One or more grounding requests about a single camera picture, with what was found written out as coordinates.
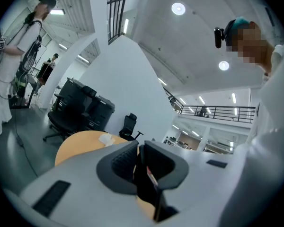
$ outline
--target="round table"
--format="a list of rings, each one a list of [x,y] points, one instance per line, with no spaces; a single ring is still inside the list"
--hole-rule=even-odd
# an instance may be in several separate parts
[[[105,144],[99,141],[102,134],[107,133],[101,131],[81,131],[68,137],[57,152],[55,166],[75,155],[103,148]],[[127,142],[127,140],[116,135],[112,135],[112,138],[115,139],[114,144]]]

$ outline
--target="railing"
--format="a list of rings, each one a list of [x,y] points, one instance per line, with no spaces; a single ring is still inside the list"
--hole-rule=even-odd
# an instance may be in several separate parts
[[[252,123],[255,107],[238,106],[183,106],[180,114],[210,119]]]
[[[122,23],[124,5],[125,5],[125,0],[107,1],[107,6],[109,9],[108,44],[112,43],[116,38],[118,38],[121,35],[121,23]]]
[[[180,113],[181,112],[181,109],[183,107],[183,104],[180,103],[179,100],[176,99],[175,96],[173,96],[169,91],[167,91],[165,88],[165,93],[166,95],[169,97],[169,102],[172,106],[172,108],[177,112],[177,113]]]

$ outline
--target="electrical cord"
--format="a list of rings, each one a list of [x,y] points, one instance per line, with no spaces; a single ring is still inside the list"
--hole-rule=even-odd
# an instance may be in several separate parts
[[[16,134],[17,134],[16,140],[17,140],[19,146],[23,148],[23,150],[24,150],[24,155],[25,155],[25,157],[26,157],[26,159],[27,159],[27,162],[28,162],[30,168],[33,170],[35,176],[38,177],[38,174],[37,174],[36,171],[34,170],[33,165],[32,165],[32,163],[30,162],[30,160],[29,160],[29,158],[28,158],[28,156],[27,156],[27,151],[26,151],[26,149],[24,148],[23,141],[22,141],[22,139],[20,138],[20,136],[19,136],[19,134],[18,134],[18,131],[17,131],[17,114],[16,114],[16,109],[15,109],[14,117],[15,117],[15,130],[16,130]]]

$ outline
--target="round ceiling light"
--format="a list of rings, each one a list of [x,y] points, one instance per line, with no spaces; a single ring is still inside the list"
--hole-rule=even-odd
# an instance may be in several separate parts
[[[182,3],[176,2],[171,6],[171,10],[174,14],[182,15],[185,13],[185,7]]]
[[[222,61],[222,62],[219,63],[219,68],[221,70],[228,70],[229,63],[227,61]]]

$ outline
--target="floor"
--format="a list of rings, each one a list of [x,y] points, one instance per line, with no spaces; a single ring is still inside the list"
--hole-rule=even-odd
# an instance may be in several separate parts
[[[53,137],[43,142],[43,136],[53,133],[49,129],[46,110],[17,109],[11,110],[11,113],[12,119],[2,126],[0,135],[0,182],[2,187],[19,194],[36,176],[25,157],[24,149],[16,141],[15,118],[18,134],[37,175],[54,167],[62,138]]]

